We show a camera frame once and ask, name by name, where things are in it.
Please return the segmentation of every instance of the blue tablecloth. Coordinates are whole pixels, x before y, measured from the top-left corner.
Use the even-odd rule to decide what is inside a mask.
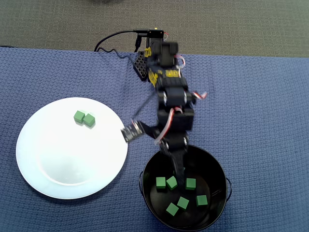
[[[190,144],[208,150],[233,183],[209,232],[309,230],[309,59],[184,55],[198,101]],[[125,125],[153,91],[127,59],[87,51],[0,49],[0,231],[170,231],[148,210],[138,176],[158,150],[144,136],[129,145],[120,174],[103,190],[56,200],[30,187],[15,145],[46,104],[85,97],[112,108]],[[154,125],[154,98],[139,119]]]

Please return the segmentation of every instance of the floor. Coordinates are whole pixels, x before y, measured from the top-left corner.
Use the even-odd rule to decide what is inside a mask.
[[[309,57],[308,0],[1,0],[0,44],[93,50],[158,27],[180,53]],[[136,35],[104,42],[133,51]]]

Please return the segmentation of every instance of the yellow label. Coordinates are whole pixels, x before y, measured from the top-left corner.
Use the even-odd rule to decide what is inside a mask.
[[[158,79],[158,74],[157,73],[153,73],[151,70],[148,72],[148,76],[149,76],[149,80],[150,82],[154,85],[156,85],[156,81]]]
[[[145,49],[145,57],[149,57],[149,56],[151,56],[151,49],[150,49],[150,47],[147,47]]]
[[[165,75],[167,77],[179,77],[179,72],[177,70],[165,70]]]

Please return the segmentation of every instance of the electrical cable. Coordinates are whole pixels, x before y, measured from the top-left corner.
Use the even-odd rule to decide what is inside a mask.
[[[10,47],[10,48],[17,48],[17,47],[14,47],[14,46],[10,46],[10,45],[0,45],[0,47]]]
[[[174,114],[175,114],[175,110],[174,108],[171,108],[169,111],[169,117],[168,117],[168,121],[165,124],[165,127],[163,128],[163,130],[161,131],[161,133],[158,135],[158,137],[154,140],[154,144],[158,145],[158,143],[160,143],[161,139],[164,138],[164,136],[167,134],[167,132],[170,129],[170,126],[172,125],[172,121],[174,118]]]
[[[138,110],[135,112],[135,114],[132,117],[132,120],[134,120],[140,113],[140,111],[145,107],[145,105],[150,101],[150,99],[156,94],[154,91],[145,101],[144,103],[138,108]]]
[[[198,99],[200,99],[200,100],[203,100],[203,99],[205,99],[205,98],[207,98],[207,96],[208,96],[208,93],[203,93],[202,95],[199,95],[198,93],[196,93],[196,92],[192,92],[193,93],[193,95],[196,97],[196,98],[198,98]]]
[[[125,56],[121,56],[121,55],[119,55],[119,53],[116,51],[116,49],[112,49],[112,50],[106,50],[106,49],[104,49],[103,47],[99,47],[98,48],[98,51],[99,50],[103,50],[104,52],[107,52],[107,53],[110,53],[110,52],[112,52],[112,51],[115,51],[115,53],[117,54],[117,56],[119,57],[119,58],[121,58],[121,59],[124,59],[124,58],[126,58],[126,57],[128,57],[129,58],[129,60],[131,61],[131,63],[134,65],[134,61],[133,61],[133,59],[132,59],[132,57],[131,56],[128,56],[128,55],[125,55]]]
[[[175,57],[175,58],[179,58],[179,59],[181,59],[181,60],[183,61],[183,64],[182,64],[181,66],[179,66],[179,68],[182,69],[182,68],[185,66],[185,60],[184,60],[184,58],[183,58],[181,55],[175,55],[174,57]]]
[[[95,52],[98,52],[98,47],[100,46],[101,43],[103,43],[105,40],[109,39],[110,37],[113,37],[115,35],[119,35],[119,34],[122,34],[122,33],[129,33],[129,32],[135,32],[135,30],[122,30],[122,31],[119,31],[119,32],[116,32],[114,34],[111,34],[107,37],[105,37],[104,39],[102,39],[100,42],[98,42],[96,48],[95,48]]]
[[[167,32],[164,32],[164,34],[167,36],[165,39],[163,39],[163,41],[168,40],[169,34]]]

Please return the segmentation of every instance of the green cube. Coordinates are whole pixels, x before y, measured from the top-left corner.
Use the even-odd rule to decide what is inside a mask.
[[[84,117],[85,117],[85,114],[83,112],[76,111],[74,115],[74,120],[75,122],[83,123]]]
[[[185,182],[185,189],[195,190],[196,188],[196,180],[193,178],[187,178]]]
[[[92,127],[92,125],[95,123],[95,117],[93,117],[90,114],[87,114],[86,117],[84,117],[84,123],[89,126]]]
[[[183,170],[185,170],[185,168],[183,168]],[[175,175],[176,173],[175,173],[175,171],[173,171],[173,175]]]
[[[165,177],[157,177],[156,179],[155,179],[155,181],[156,181],[156,188],[157,189],[165,189]]]
[[[176,178],[174,176],[172,176],[170,179],[168,179],[166,181],[168,187],[169,187],[169,190],[173,190],[174,188],[177,187],[177,181],[176,181]]]
[[[187,200],[186,198],[180,197],[177,203],[177,206],[179,206],[183,210],[186,210],[188,203],[189,203],[189,200]]]
[[[201,206],[201,205],[208,205],[206,195],[197,196],[197,206]]]
[[[175,206],[173,203],[169,204],[168,208],[166,209],[166,211],[168,211],[172,216],[175,216],[175,214],[178,211],[178,207]]]

